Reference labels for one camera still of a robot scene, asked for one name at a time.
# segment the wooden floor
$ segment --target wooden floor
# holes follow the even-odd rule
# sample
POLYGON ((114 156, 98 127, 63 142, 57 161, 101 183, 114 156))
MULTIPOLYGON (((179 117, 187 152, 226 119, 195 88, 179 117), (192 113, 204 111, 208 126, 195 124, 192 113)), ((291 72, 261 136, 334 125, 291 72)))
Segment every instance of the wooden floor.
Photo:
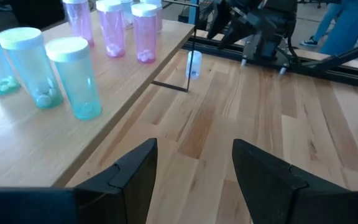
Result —
MULTIPOLYGON (((186 52, 158 80, 185 85, 186 52)), ((231 161, 242 138, 358 190, 358 88, 203 55, 189 93, 151 85, 68 185, 158 138, 148 224, 250 223, 231 161)))

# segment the blue jeans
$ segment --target blue jeans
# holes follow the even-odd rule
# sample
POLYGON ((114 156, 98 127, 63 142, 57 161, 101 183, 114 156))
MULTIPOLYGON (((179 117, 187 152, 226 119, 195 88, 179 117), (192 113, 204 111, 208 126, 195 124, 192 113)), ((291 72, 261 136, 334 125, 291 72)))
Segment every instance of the blue jeans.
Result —
POLYGON ((340 12, 344 9, 344 4, 329 4, 327 13, 324 15, 323 20, 320 22, 316 33, 313 36, 313 40, 319 41, 320 38, 326 33, 328 30, 331 21, 335 19, 339 15, 340 12))
POLYGON ((340 55, 353 49, 358 40, 358 0, 349 0, 320 52, 340 55))

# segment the hardwood floor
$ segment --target hardwood floor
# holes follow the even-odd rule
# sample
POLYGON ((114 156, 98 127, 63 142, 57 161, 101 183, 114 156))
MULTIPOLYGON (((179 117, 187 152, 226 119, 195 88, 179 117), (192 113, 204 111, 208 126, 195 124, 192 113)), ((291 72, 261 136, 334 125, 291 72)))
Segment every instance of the hardwood floor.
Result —
MULTIPOLYGON (((185 85, 186 52, 158 76, 185 85)), ((148 224, 250 223, 231 160, 242 138, 358 190, 358 88, 203 55, 189 93, 150 85, 68 185, 158 138, 148 224)))

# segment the black metal frame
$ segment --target black metal frame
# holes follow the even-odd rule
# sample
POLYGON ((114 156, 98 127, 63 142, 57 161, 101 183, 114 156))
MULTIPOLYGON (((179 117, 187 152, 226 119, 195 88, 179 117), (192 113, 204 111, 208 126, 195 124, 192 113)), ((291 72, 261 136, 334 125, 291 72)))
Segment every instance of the black metal frame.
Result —
MULTIPOLYGON (((187 50, 192 49, 193 41, 194 40, 190 38, 189 41, 184 44, 183 48, 187 50)), ((314 64, 320 62, 319 60, 313 60, 304 57, 299 57, 299 64, 291 64, 286 66, 284 63, 282 63, 283 60, 277 60, 277 63, 272 63, 265 60, 257 60, 252 57, 253 52, 243 52, 244 46, 242 45, 233 44, 228 46, 226 49, 219 50, 219 41, 217 40, 209 40, 203 37, 198 37, 195 42, 196 44, 194 50, 200 51, 203 54, 214 55, 217 57, 228 58, 237 61, 247 60, 247 63, 249 64, 272 68, 275 70, 280 70, 283 67, 286 67, 287 71, 289 72, 358 86, 358 68, 340 65, 334 68, 329 67, 327 70, 320 70, 314 67, 305 66, 306 63, 314 64)))
MULTIPOLYGON (((179 1, 171 1, 171 0, 162 0, 163 2, 167 2, 168 5, 171 4, 179 4, 182 6, 188 6, 188 7, 195 7, 196 8, 196 20, 195 20, 195 24, 194 24, 194 32, 193 32, 193 36, 190 37, 190 39, 192 39, 190 45, 190 51, 191 51, 191 56, 190 56, 190 61, 193 61, 193 55, 194 55, 194 50, 195 50, 195 44, 196 44, 196 40, 197 40, 197 23, 198 23, 198 16, 200 14, 200 6, 199 6, 199 0, 197 0, 197 4, 192 4, 192 3, 186 3, 186 2, 179 2, 179 1)), ((170 88, 172 90, 178 90, 178 91, 182 91, 187 93, 189 91, 189 86, 190 86, 190 74, 191 74, 191 66, 193 65, 193 63, 190 63, 190 67, 189 67, 189 74, 187 76, 187 85, 186 88, 183 88, 181 86, 175 86, 175 85, 171 85, 168 83, 163 83, 163 82, 159 82, 159 81, 152 81, 152 83, 154 85, 158 85, 158 86, 162 86, 165 88, 170 88)))

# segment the white lid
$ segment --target white lid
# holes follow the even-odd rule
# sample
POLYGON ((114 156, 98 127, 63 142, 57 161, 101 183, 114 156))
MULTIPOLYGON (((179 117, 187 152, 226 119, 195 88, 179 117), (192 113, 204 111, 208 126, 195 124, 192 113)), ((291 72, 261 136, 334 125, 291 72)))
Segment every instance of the white lid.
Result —
POLYGON ((102 12, 114 12, 122 9, 119 0, 99 0, 96 1, 96 9, 102 12))
POLYGON ((67 4, 80 4, 80 3, 88 2, 88 0, 63 0, 63 2, 67 4))
POLYGON ((158 9, 162 8, 161 0, 140 0, 141 3, 153 4, 157 6, 158 9))
POLYGON ((134 16, 155 16, 157 15, 157 7, 153 4, 147 4, 147 3, 138 3, 134 4, 131 7, 132 14, 134 16))
POLYGON ((47 55, 54 62, 74 62, 90 54, 88 41, 81 37, 64 37, 45 45, 47 55))
POLYGON ((44 44, 41 30, 18 27, 0 32, 1 47, 7 50, 25 50, 44 44))

